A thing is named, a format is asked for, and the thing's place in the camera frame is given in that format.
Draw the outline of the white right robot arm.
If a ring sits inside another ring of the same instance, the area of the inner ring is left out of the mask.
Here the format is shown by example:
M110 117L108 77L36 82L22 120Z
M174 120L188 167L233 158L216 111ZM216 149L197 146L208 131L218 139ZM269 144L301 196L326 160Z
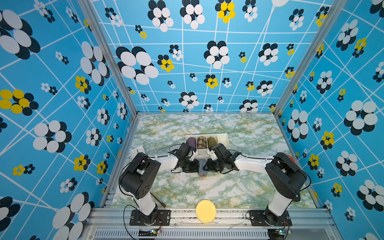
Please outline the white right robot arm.
M249 171L266 174L276 191L265 210L267 218L279 218L291 203L301 200L301 192L312 183L310 176L288 155L278 152L272 157L246 156L239 151L229 150L223 144L211 148L211 158L203 164L207 172L227 174L233 171Z

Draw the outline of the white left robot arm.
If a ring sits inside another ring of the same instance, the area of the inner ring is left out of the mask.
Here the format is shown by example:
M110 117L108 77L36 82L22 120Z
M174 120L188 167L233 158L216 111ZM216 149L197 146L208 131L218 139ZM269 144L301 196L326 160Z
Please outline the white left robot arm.
M118 180L121 193L134 199L139 213L146 219L157 214L157 204L153 201L151 188L158 172L181 168L185 173L196 173L199 161L198 151L186 143L166 155L151 157L140 152L127 164Z

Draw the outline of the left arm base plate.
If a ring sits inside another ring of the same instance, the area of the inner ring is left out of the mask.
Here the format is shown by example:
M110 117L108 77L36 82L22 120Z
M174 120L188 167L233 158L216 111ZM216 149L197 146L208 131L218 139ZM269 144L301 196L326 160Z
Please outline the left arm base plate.
M169 226L171 220L170 210L154 210L149 216L139 210L131 212L130 226Z

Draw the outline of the grey blue striped sock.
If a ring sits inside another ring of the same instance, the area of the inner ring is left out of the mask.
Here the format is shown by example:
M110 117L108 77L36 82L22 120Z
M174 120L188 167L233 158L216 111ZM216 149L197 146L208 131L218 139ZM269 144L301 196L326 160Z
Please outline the grey blue striped sock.
M199 160L199 170L198 174L200 177L206 177L207 176L207 171L204 170L204 167L206 165L207 161L206 160Z

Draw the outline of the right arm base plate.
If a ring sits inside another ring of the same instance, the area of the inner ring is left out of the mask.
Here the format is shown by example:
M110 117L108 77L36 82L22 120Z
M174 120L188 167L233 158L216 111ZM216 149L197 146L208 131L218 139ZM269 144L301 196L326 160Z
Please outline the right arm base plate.
M249 210L246 219L251 221L253 227L291 227L292 220L288 211L284 211L281 216L275 216L272 212L264 210Z

